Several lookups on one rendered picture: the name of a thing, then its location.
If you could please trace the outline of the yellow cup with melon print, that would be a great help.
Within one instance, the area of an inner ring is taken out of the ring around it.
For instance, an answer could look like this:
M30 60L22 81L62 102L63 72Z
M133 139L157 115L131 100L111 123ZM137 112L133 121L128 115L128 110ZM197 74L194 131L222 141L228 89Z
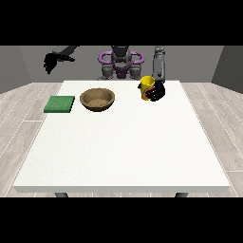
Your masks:
M145 101L149 101L149 98L146 96L146 92L154 88L155 79L152 76L143 76L140 79L140 92L141 98Z

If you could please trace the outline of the brown wooden bowl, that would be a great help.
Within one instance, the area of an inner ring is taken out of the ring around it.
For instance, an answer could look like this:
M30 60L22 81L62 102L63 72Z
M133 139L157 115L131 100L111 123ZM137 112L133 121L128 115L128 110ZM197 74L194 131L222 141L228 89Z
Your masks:
M80 96L81 104L93 112L102 112L108 109L114 101L114 92L107 88L90 88Z

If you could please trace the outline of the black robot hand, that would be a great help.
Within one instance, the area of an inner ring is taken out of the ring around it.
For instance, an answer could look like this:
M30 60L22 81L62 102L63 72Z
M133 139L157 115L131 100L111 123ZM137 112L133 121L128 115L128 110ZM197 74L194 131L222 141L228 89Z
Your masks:
M155 81L152 85L146 86L141 92L141 97L151 102L156 102L165 96L164 81Z
M61 54L48 53L44 59L44 68L47 74L49 74L53 70L53 68L57 65L59 61L74 62L74 59L72 57Z

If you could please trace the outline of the green square pad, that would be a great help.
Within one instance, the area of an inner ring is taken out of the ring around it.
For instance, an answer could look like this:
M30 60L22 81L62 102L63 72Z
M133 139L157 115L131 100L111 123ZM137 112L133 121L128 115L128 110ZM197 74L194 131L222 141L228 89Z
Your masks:
M51 96L44 108L45 113L69 113L74 103L74 96Z

